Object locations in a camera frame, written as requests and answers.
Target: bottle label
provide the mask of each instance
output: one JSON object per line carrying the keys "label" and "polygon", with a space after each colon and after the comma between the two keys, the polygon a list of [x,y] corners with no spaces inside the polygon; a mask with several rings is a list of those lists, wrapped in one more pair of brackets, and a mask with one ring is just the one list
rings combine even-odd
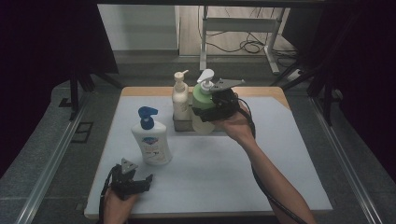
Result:
{"label": "bottle label", "polygon": [[159,143],[160,139],[158,137],[144,137],[142,138],[142,153],[143,159],[148,164],[164,164],[169,162],[170,153],[164,144]]}

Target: table leg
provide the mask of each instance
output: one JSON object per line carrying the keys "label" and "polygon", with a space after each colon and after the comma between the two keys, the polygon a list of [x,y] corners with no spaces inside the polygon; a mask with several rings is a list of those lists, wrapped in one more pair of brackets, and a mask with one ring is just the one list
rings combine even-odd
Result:
{"label": "table leg", "polygon": [[272,70],[274,75],[279,75],[279,68],[276,65],[276,61],[274,59],[274,55],[272,53],[272,50],[274,48],[274,44],[275,44],[275,41],[276,41],[276,36],[277,36],[278,31],[279,31],[280,24],[282,23],[282,18],[283,18],[283,14],[284,13],[285,13],[285,8],[282,8],[282,10],[280,11],[279,15],[276,17],[276,23],[275,23],[275,26],[274,26],[274,30],[272,31],[272,35],[270,37],[270,41],[269,41],[268,45],[264,47],[265,55],[267,56],[268,63],[270,64],[271,70]]}
{"label": "table leg", "polygon": [[200,72],[203,72],[206,69],[206,23],[207,23],[207,6],[204,6],[204,16],[202,19],[201,54],[199,61]]}

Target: bottle cap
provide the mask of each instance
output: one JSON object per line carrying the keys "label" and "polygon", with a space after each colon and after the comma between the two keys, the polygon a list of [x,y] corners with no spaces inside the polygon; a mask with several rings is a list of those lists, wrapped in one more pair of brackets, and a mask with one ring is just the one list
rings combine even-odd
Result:
{"label": "bottle cap", "polygon": [[181,82],[184,80],[184,74],[188,73],[189,70],[186,70],[184,72],[176,72],[175,73],[175,81],[176,82]]}
{"label": "bottle cap", "polygon": [[140,125],[142,126],[142,129],[152,129],[152,127],[154,127],[154,119],[152,119],[151,115],[158,114],[158,110],[148,106],[142,106],[139,108],[138,113],[141,118]]}
{"label": "bottle cap", "polygon": [[201,76],[198,78],[197,82],[201,83],[201,92],[203,94],[210,94],[210,88],[214,85],[212,80],[215,72],[212,69],[205,69]]}
{"label": "bottle cap", "polygon": [[184,72],[176,72],[175,73],[175,82],[176,82],[175,89],[176,89],[176,91],[184,91],[185,90],[183,80],[184,80],[184,74],[186,74],[188,72],[189,72],[189,70],[186,70]]}

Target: forearm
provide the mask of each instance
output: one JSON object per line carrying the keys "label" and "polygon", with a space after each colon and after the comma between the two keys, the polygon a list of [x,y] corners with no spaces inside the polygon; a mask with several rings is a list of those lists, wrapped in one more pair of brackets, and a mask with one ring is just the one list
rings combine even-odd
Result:
{"label": "forearm", "polygon": [[[285,205],[306,223],[316,223],[308,205],[297,189],[283,176],[268,157],[262,152],[254,139],[238,141],[246,151],[253,169],[256,171],[265,188],[279,202]],[[282,224],[295,223],[279,208],[271,204]]]}

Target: black curtain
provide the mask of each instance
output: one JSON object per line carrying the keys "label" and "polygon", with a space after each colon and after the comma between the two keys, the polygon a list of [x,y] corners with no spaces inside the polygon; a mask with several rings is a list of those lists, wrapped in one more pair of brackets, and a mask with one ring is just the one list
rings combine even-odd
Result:
{"label": "black curtain", "polygon": [[370,1],[334,64],[340,106],[396,181],[396,4]]}
{"label": "black curtain", "polygon": [[73,69],[118,70],[94,2],[3,1],[0,30],[3,175]]}

